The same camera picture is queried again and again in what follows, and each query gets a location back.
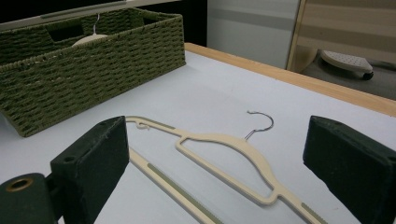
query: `silver hanger hook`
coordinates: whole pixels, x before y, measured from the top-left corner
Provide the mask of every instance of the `silver hanger hook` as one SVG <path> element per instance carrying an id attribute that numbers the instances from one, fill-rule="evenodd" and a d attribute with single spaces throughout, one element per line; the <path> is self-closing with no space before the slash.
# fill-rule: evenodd
<path id="1" fill-rule="evenodd" d="M 274 120 L 273 120 L 273 118 L 271 118 L 271 116 L 269 116 L 269 115 L 266 115 L 266 114 L 264 114 L 264 113 L 262 113 L 262 112 L 257 112 L 257 111 L 247 111 L 249 114 L 261 114 L 261 115 L 264 115 L 265 117 L 267 117 L 268 119 L 270 119 L 271 120 L 271 126 L 269 126 L 268 128 L 264 128 L 264 129 L 255 129 L 255 130 L 253 130 L 253 131 L 251 131 L 246 137 L 245 137 L 245 140 L 248 140 L 248 138 L 251 136 L 251 135 L 253 135 L 254 133 L 256 133 L 256 132 L 265 132 L 265 131 L 268 131 L 268 130 L 270 130 L 270 129 L 272 129 L 273 127 L 274 127 Z"/>
<path id="2" fill-rule="evenodd" d="M 95 24 L 93 25 L 93 34 L 96 35 L 96 23 L 100 20 L 100 14 L 98 13 L 98 19 L 96 20 Z"/>

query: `white table surface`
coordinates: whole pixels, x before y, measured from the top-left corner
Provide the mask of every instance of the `white table surface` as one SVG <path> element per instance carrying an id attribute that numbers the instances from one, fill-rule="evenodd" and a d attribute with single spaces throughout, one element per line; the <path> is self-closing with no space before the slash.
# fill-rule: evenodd
<path id="1" fill-rule="evenodd" d="M 50 161 L 102 120 L 142 116 L 194 133 L 245 137 L 269 161 L 280 183 L 329 223 L 359 223 L 303 164 L 310 116 L 336 119 L 396 148 L 396 118 L 308 91 L 186 51 L 187 64 L 28 138 L 0 118 L 0 182 L 50 173 Z M 224 223 L 304 223 L 285 203 L 259 207 L 175 149 L 176 136 L 128 124 L 129 144 Z M 185 145 L 264 196 L 270 189 L 255 168 L 230 148 Z M 196 223 L 131 163 L 95 223 Z"/>

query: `wicker basket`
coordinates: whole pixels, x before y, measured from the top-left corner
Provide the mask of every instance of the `wicker basket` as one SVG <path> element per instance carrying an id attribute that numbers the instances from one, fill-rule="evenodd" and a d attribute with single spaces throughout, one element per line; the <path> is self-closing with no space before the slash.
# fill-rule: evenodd
<path id="1" fill-rule="evenodd" d="M 90 15 L 0 33 L 0 112 L 21 136 L 186 63 L 181 15 L 138 8 L 101 13 L 96 33 L 107 36 L 72 47 L 92 35 L 96 20 Z"/>

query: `basket rim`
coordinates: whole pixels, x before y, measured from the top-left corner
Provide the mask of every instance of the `basket rim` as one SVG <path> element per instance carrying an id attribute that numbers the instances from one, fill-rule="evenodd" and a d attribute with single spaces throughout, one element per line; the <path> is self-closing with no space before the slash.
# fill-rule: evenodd
<path id="1" fill-rule="evenodd" d="M 125 31 L 122 31 L 122 32 L 119 32 L 119 33 L 116 33 L 116 34 L 113 34 L 113 35 L 107 35 L 105 37 L 94 39 L 94 40 L 92 40 L 90 42 L 86 42 L 86 43 L 83 43 L 83 44 L 80 44 L 80 45 L 70 46 L 70 47 L 63 48 L 63 49 L 56 49 L 56 50 L 51 51 L 51 52 L 47 52 L 47 53 L 44 53 L 44 54 L 39 54 L 39 55 L 36 55 L 34 57 L 26 58 L 26 59 L 19 60 L 19 61 L 13 62 L 13 63 L 3 64 L 3 65 L 0 65 L 0 72 L 6 72 L 8 70 L 12 70 L 12 69 L 15 69 L 15 68 L 18 68 L 18 67 L 21 67 L 21 66 L 25 66 L 25 65 L 30 65 L 30 64 L 35 64 L 35 63 L 42 63 L 42 62 L 50 60 L 52 58 L 56 58 L 58 56 L 62 56 L 64 53 L 67 54 L 67 53 L 70 53 L 70 52 L 73 52 L 73 51 L 76 51 L 76 50 L 79 50 L 79 49 L 84 49 L 84 48 L 87 48 L 89 46 L 105 42 L 105 41 L 109 41 L 109 40 L 113 40 L 113 39 L 120 38 L 120 37 L 123 37 L 123 36 L 127 36 L 127 35 L 130 35 L 132 33 L 143 32 L 146 29 L 152 29 L 152 28 L 157 27 L 158 25 L 167 24 L 167 23 L 169 23 L 171 21 L 182 20 L 182 17 L 183 17 L 181 14 L 174 14 L 174 13 L 169 13 L 168 14 L 168 13 L 162 13 L 162 12 L 154 12 L 154 11 L 149 11 L 149 10 L 146 10 L 146 9 L 141 9 L 141 8 L 136 8 L 136 7 L 123 8 L 123 9 L 118 9 L 118 10 L 113 10 L 113 11 L 126 11 L 126 10 L 128 10 L 128 11 L 130 11 L 130 10 L 141 11 L 143 13 L 151 13 L 151 14 L 155 14 L 155 15 L 158 15 L 158 16 L 165 16 L 165 17 L 169 17 L 169 18 L 166 18 L 166 19 L 161 20 L 161 21 L 156 21 L 156 22 L 151 23 L 151 24 L 147 24 L 147 25 L 143 25 L 143 26 L 140 26 L 140 27 L 136 27 L 136 28 L 133 28 L 133 29 L 125 30 Z M 89 14 L 89 15 L 69 18 L 69 19 L 61 20 L 61 21 L 52 21 L 52 22 L 38 24 L 38 25 L 34 25 L 34 26 L 26 26 L 26 27 L 22 27 L 22 28 L 18 28 L 18 29 L 6 30 L 6 31 L 3 31 L 3 32 L 0 32 L 0 34 L 1 33 L 8 33 L 8 32 L 12 33 L 12 32 L 15 32 L 15 31 L 26 30 L 26 29 L 30 30 L 30 29 L 33 29 L 33 28 L 36 28 L 36 27 L 51 26 L 52 24 L 56 24 L 56 23 L 59 23 L 59 22 L 74 21 L 74 20 L 77 20 L 77 19 L 80 19 L 80 18 L 90 17 L 90 16 L 93 16 L 93 15 L 96 15 L 96 14 L 92 13 L 92 14 Z"/>

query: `green woven basket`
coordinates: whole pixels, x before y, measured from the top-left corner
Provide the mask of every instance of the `green woven basket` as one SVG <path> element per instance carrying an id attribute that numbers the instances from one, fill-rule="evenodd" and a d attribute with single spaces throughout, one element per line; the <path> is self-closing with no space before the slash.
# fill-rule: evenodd
<path id="1" fill-rule="evenodd" d="M 21 136 L 186 63 L 181 15 L 138 8 L 101 13 L 95 30 L 107 36 L 72 47 L 92 35 L 96 20 L 90 15 L 0 32 L 0 112 Z"/>

